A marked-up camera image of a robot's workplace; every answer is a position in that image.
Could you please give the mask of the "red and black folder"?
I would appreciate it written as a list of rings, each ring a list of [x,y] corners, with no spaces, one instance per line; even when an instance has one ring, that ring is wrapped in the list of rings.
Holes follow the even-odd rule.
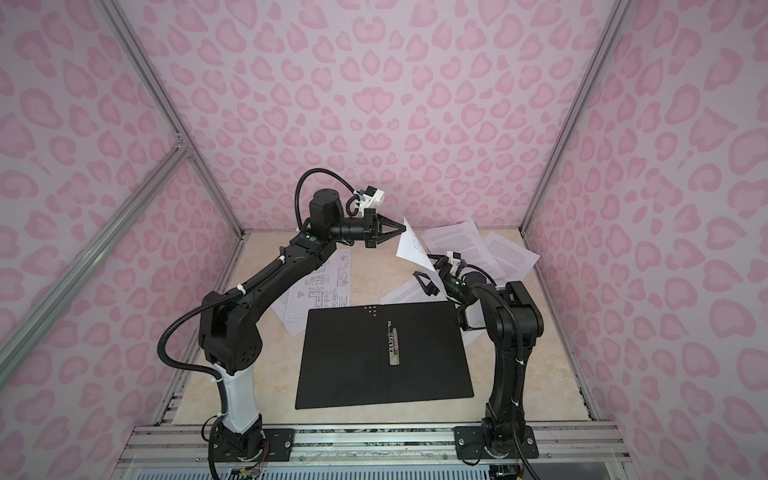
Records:
[[[453,303],[374,304],[309,311],[296,409],[473,395]]]

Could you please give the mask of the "technical drawing sheet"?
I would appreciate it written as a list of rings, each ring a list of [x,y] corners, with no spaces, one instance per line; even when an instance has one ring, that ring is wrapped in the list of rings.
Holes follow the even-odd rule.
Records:
[[[351,298],[350,280],[351,252],[337,250],[318,270],[302,278],[280,298],[302,302],[309,311],[347,307]]]

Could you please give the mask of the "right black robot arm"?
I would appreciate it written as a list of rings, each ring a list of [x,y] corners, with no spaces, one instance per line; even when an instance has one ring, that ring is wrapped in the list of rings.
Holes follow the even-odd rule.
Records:
[[[416,272],[423,293],[444,295],[454,304],[459,328],[483,331],[494,347],[494,377],[479,431],[462,428],[457,434],[457,457],[470,464],[483,458],[514,459],[524,467],[538,456],[536,440],[524,410],[528,361],[544,333],[543,316],[521,281],[499,285],[479,266],[459,253],[429,254],[429,280]]]

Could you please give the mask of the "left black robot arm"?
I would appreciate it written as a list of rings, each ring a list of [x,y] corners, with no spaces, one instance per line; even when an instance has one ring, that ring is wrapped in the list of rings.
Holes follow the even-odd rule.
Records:
[[[207,460],[262,462],[269,441],[255,400],[253,367],[263,348],[257,324],[263,314],[294,284],[313,273],[336,252],[338,245],[363,243],[368,248],[408,231],[408,226],[376,210],[379,190],[358,194],[362,213],[354,216],[334,189],[321,189],[309,203],[309,216],[282,247],[278,256],[250,279],[219,294],[173,321],[161,334],[157,355],[167,366],[212,377],[220,410],[206,429]],[[171,336],[187,321],[199,320],[198,344],[206,362],[198,365],[171,357]]]

